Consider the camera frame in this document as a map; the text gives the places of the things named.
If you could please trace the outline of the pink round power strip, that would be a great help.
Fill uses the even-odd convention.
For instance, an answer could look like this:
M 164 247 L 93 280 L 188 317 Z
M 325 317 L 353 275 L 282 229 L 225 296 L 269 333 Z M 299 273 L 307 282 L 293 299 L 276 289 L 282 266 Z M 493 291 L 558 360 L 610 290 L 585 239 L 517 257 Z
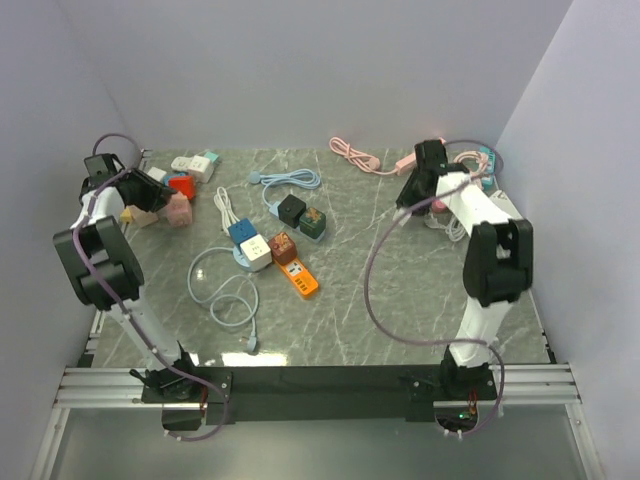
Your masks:
M 457 154 L 450 163 L 464 165 L 472 175 L 485 175 L 475 180 L 475 184 L 484 192 L 487 192 L 494 184 L 494 175 L 486 175 L 482 171 L 480 166 L 481 157 L 479 150 L 467 150 Z M 436 187 L 436 194 L 440 194 L 451 187 L 445 185 L 443 180 L 439 180 Z M 444 213 L 447 211 L 447 206 L 443 203 L 443 200 L 436 200 L 431 205 L 431 210 L 434 213 Z

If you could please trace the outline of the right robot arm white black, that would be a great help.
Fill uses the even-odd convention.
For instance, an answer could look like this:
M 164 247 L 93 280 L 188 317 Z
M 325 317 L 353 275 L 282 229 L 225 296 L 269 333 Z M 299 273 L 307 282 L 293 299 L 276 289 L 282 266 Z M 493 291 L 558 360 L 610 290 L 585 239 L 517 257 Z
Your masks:
M 463 265 L 467 302 L 459 330 L 449 343 L 454 365 L 441 371 L 444 395 L 460 399 L 474 386 L 468 368 L 486 364 L 488 346 L 512 304 L 533 281 L 533 226 L 501 209 L 482 189 L 493 175 L 494 153 L 483 147 L 448 159 L 440 139 L 415 145 L 416 164 L 396 199 L 394 218 L 406 223 L 411 215 L 426 215 L 442 202 L 468 236 Z

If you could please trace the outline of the pink cube socket adapter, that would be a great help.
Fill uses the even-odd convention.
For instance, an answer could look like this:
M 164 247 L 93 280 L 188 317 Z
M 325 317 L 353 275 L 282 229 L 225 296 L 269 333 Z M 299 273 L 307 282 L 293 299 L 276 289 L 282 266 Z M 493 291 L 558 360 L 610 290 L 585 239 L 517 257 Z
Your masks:
M 162 217 L 172 227 L 190 225 L 193 222 L 193 212 L 189 199 L 181 193 L 173 195 L 162 209 Z

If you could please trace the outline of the red cube socket adapter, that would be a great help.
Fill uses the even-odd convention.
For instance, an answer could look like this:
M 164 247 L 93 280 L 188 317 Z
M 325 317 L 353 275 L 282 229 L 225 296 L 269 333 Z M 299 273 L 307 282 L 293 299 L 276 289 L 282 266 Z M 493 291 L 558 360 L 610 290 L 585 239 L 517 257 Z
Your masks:
M 197 194 L 196 180 L 191 175 L 171 175 L 165 183 L 170 188 L 186 196 L 189 201 L 193 200 Z

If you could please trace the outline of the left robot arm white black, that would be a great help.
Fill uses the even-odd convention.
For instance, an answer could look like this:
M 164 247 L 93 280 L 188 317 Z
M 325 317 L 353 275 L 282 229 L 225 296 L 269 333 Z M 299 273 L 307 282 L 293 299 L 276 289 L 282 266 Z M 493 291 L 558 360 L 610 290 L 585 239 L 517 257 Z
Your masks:
M 145 295 L 142 268 L 119 224 L 127 207 L 155 213 L 175 191 L 114 154 L 84 159 L 88 176 L 76 221 L 53 236 L 53 245 L 76 296 L 115 319 L 142 352 L 147 372 L 137 376 L 163 387 L 176 401 L 193 399 L 200 388 L 189 354 L 169 335 Z

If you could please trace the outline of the brown cube socket adapter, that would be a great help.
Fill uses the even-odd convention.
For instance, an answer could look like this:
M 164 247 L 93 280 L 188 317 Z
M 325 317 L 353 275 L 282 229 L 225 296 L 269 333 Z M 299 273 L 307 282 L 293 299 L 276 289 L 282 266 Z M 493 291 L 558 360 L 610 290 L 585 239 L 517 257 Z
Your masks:
M 286 232 L 279 232 L 267 244 L 273 260 L 279 265 L 286 266 L 298 256 L 296 244 Z

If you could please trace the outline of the orange power strip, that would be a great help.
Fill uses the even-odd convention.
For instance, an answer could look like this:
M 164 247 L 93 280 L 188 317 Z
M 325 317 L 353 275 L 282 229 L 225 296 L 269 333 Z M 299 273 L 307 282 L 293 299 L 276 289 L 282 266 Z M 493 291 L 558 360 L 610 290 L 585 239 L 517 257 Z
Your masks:
M 303 299 L 310 299 L 319 291 L 318 281 L 299 258 L 278 267 Z

